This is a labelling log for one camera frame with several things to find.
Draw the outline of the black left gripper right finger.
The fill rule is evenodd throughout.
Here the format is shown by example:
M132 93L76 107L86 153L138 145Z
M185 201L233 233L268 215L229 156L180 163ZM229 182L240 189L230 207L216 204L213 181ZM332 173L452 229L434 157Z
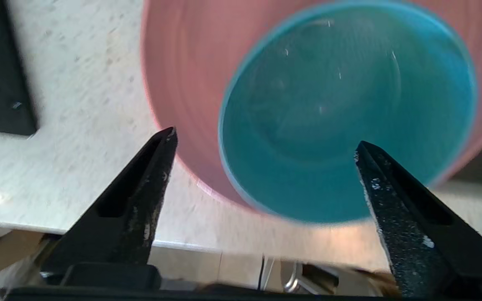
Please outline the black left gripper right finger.
M482 298L482 235L372 143L354 162L404 298Z

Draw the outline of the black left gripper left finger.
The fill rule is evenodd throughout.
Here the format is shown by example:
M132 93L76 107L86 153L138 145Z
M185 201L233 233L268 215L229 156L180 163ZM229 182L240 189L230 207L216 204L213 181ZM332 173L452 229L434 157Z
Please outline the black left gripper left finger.
M175 127L155 133L59 239L42 272L54 277L84 263L147 263L177 145Z

